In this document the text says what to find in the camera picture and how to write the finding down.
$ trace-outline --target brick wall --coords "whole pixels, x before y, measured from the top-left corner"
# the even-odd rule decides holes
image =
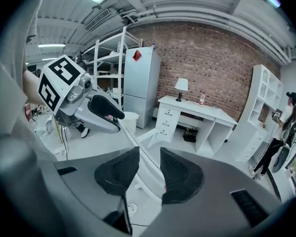
[[[143,46],[155,43],[161,57],[158,99],[177,96],[177,79],[186,78],[185,99],[198,102],[205,92],[206,105],[221,108],[239,120],[249,95],[253,65],[263,64],[280,76],[279,65],[257,46],[223,29],[178,22],[138,26],[129,31],[143,39]]]

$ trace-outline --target lamp base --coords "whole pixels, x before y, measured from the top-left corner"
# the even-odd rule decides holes
[[[176,101],[178,101],[178,102],[182,102],[182,101],[181,101],[181,97],[182,97],[182,92],[179,92],[179,96],[178,96],[178,98],[176,99]]]

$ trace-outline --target black bag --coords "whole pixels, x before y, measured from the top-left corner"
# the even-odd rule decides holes
[[[186,128],[183,134],[183,139],[186,142],[196,142],[197,129]]]

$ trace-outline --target red sticker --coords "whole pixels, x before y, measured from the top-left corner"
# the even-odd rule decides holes
[[[133,56],[134,60],[135,60],[135,61],[138,61],[138,59],[141,57],[141,55],[142,55],[142,54],[140,53],[140,51],[137,50],[137,51],[135,52],[134,56]]]

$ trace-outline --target ceiling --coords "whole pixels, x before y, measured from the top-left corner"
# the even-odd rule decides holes
[[[105,9],[110,15],[90,31],[85,26]],[[26,60],[37,64],[61,54],[76,55],[124,25],[160,21],[193,21],[235,32],[258,45],[279,64],[288,64],[296,49],[296,33],[281,11],[267,0],[43,0],[37,36],[27,45]],[[65,48],[38,44],[65,43]]]

